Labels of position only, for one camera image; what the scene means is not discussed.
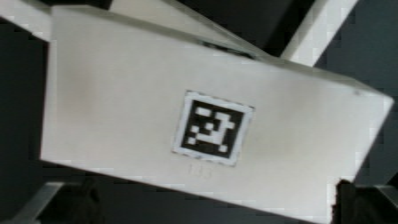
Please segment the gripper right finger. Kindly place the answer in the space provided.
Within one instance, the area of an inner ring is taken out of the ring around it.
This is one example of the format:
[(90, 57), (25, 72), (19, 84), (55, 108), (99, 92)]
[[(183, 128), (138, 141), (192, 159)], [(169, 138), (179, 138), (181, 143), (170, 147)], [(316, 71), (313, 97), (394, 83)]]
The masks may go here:
[(398, 186), (341, 180), (336, 189), (334, 224), (398, 224)]

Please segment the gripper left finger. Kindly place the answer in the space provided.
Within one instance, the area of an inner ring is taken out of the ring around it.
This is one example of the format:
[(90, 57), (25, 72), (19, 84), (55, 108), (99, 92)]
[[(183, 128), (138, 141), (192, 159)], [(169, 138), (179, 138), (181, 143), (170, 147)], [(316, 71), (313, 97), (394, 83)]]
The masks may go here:
[(0, 224), (105, 224), (96, 182), (50, 181)]

